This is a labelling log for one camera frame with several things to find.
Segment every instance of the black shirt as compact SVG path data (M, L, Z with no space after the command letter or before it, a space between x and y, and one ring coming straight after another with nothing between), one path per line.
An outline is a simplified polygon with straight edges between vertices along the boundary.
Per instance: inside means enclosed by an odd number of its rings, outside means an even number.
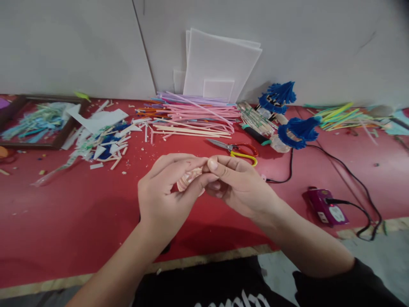
M405 306L371 268L355 260L350 272L311 278L294 272L296 300L304 306ZM136 291L135 307L295 306L270 290L257 257L242 258L146 275Z

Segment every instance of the wrist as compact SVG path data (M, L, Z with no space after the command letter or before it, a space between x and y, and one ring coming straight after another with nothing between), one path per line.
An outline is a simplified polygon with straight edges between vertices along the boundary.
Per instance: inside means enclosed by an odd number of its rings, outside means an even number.
M263 210L255 212L251 220L258 227L274 227L286 223L291 219L293 214L297 214L285 201L281 198L270 202Z
M144 253L154 261L169 244L168 237L158 234L148 225L140 222L132 232L133 240L140 244Z

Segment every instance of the purple device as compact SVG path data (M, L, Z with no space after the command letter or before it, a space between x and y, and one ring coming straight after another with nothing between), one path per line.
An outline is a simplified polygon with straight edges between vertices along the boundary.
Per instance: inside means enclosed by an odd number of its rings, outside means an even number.
M334 225L348 224L349 220L344 212L335 204L327 204L326 198L333 198L329 190L309 187L307 195L310 199L312 208L317 212L321 222Z

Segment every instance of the orange object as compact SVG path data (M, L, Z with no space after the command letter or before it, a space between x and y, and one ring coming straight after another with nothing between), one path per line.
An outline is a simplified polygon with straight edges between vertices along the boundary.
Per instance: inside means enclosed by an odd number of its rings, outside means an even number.
M7 158L8 156L9 156L9 151L3 146L0 146L0 159Z

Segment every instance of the black cable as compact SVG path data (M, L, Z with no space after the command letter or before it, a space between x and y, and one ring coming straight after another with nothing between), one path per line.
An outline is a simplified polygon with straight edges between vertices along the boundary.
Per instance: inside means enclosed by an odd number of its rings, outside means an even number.
M345 163L342 162L340 159L338 159L338 158L334 157L333 155L329 154L328 152L326 152L325 150L323 150L321 147L318 147L318 146L315 146L315 145L307 145L307 146L308 146L308 147L317 148L317 149L321 150L323 153L325 153L328 157L331 157L331 158L337 160L337 161L346 169L346 171L347 171L356 181L358 181L358 182L361 184L361 186L363 187L363 189L364 189L365 192L366 192L366 196L367 196L367 198L368 198L369 204L372 206L372 208L375 210L376 214L377 214L378 217L379 217L379 221L378 221L378 223L375 225L374 230L372 231L371 239L369 240L369 241L373 241L373 240L375 239L375 236L376 236L376 233L377 233L378 228L381 226L381 224L382 224L382 222L383 222L383 218L382 218L382 215L380 214L380 212L378 211L378 209L376 208L374 202L372 201L371 195L369 194L369 191L368 191L367 187L362 183L362 181L360 181L360 180L349 170L349 168L345 165ZM269 182L269 183L284 183L284 182L287 182L287 181L289 181L289 180L291 179L291 177L292 177L292 175L293 175L293 165L292 165L292 164L293 164L293 150L294 150L294 149L292 148L292 149L291 149L291 158L290 158L290 176L288 177L288 179L285 180L285 181L275 181L275 180L272 180L272 179L267 179L266 182ZM361 211L364 210L364 209L362 209L361 207L359 207L359 206L357 206L357 205L355 205L355 204L352 204L352 203L350 203L350 202L346 202L346 203L349 204L349 205L353 205L353 206L359 208ZM360 235L362 232L364 232L366 229L368 229L368 228L363 228L363 229L361 229L361 230L357 233L357 236L359 237L359 235Z
M369 213L364 208L361 208L360 206L355 205L354 203L351 203L351 202L346 201L346 200L337 200L337 199L334 199L334 198L326 198L325 201L329 205L330 204L346 204L346 205L352 205L355 208L360 209L360 211L362 211L366 215L366 218L368 219L368 223L364 228L362 228L360 231L357 232L357 237L360 238L361 240L364 240L364 241L372 241L372 239L367 240L367 239L364 239L364 238L361 237L361 233L363 233L364 231L369 229L369 227L371 227L371 223L372 223L371 216L369 215Z
M291 156L290 156L290 175L288 176L288 178L284 181L275 181L272 179L266 179L266 182L270 182L270 183L285 183L287 181L290 181L291 177L293 176L293 153L294 153L294 148L291 148Z

